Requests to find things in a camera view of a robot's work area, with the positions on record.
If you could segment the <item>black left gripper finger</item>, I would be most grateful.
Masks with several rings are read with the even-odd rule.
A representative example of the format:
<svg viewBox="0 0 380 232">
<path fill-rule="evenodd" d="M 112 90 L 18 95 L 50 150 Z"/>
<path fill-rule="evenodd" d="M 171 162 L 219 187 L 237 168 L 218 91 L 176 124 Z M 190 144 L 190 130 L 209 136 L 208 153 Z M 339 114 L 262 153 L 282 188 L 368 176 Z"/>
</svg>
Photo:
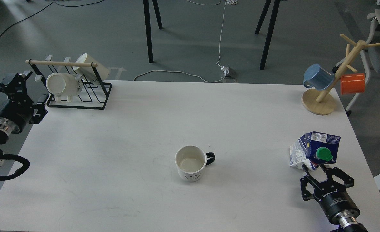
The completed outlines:
<svg viewBox="0 0 380 232">
<path fill-rule="evenodd" d="M 48 94 L 43 94 L 41 97 L 38 99 L 37 103 L 33 103 L 30 106 L 30 119 L 29 119 L 29 124 L 39 124 L 41 120 L 44 119 L 44 117 L 47 115 L 47 109 L 46 107 L 46 102 L 49 98 Z"/>
<path fill-rule="evenodd" d="M 8 96 L 8 99 L 19 105 L 33 105 L 34 102 L 27 94 L 26 80 L 33 74 L 32 71 L 7 74 L 0 82 L 0 92 Z"/>
</svg>

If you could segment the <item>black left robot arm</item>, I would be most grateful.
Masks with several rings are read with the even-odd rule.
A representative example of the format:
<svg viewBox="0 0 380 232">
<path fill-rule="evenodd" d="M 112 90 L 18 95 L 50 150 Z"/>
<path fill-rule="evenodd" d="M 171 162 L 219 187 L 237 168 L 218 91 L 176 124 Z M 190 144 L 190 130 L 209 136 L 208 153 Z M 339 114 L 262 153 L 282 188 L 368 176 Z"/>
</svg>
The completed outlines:
<svg viewBox="0 0 380 232">
<path fill-rule="evenodd" d="M 37 102 L 29 97 L 26 81 L 32 71 L 8 74 L 0 82 L 0 92 L 7 95 L 6 101 L 0 104 L 0 145 L 6 144 L 11 134 L 20 134 L 31 124 L 39 124 L 47 115 L 46 102 L 48 94 L 43 94 Z M 5 160 L 19 162 L 22 166 L 11 175 L 0 175 L 0 181 L 17 178 L 29 169 L 30 162 L 24 157 L 5 154 L 0 148 L 0 166 Z"/>
</svg>

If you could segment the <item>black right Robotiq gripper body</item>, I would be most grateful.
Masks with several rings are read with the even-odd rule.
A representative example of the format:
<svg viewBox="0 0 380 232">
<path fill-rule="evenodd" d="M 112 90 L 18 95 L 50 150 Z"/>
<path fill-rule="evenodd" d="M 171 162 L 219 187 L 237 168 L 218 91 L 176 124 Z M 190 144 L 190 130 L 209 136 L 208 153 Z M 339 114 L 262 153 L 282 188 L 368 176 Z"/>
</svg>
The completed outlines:
<svg viewBox="0 0 380 232">
<path fill-rule="evenodd" d="M 341 226 L 346 223 L 354 224 L 360 215 L 360 210 L 343 184 L 321 182 L 314 187 L 313 197 L 331 224 Z"/>
</svg>

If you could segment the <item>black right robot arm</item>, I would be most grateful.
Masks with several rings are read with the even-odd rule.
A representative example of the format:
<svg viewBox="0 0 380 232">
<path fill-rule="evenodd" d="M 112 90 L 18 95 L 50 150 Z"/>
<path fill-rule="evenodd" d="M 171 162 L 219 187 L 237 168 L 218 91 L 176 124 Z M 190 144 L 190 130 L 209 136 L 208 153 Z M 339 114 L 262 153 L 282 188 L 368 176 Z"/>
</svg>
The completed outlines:
<svg viewBox="0 0 380 232">
<path fill-rule="evenodd" d="M 339 226 L 336 232 L 367 232 L 365 226 L 357 222 L 360 210 L 346 192 L 347 188 L 354 186 L 352 177 L 337 167 L 321 165 L 327 180 L 318 182 L 305 164 L 302 169 L 305 175 L 300 179 L 300 184 L 304 201 L 317 201 L 328 221 Z"/>
</svg>

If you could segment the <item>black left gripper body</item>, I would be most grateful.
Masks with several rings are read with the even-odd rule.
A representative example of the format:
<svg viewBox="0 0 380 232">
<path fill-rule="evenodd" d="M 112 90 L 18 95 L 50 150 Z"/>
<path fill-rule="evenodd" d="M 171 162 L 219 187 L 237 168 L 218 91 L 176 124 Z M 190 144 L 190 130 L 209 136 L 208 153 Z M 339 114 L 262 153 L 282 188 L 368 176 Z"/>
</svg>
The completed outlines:
<svg viewBox="0 0 380 232">
<path fill-rule="evenodd" d="M 11 133 L 21 133 L 29 123 L 32 109 L 12 100 L 6 100 L 0 105 L 0 123 L 6 123 L 13 128 Z"/>
</svg>

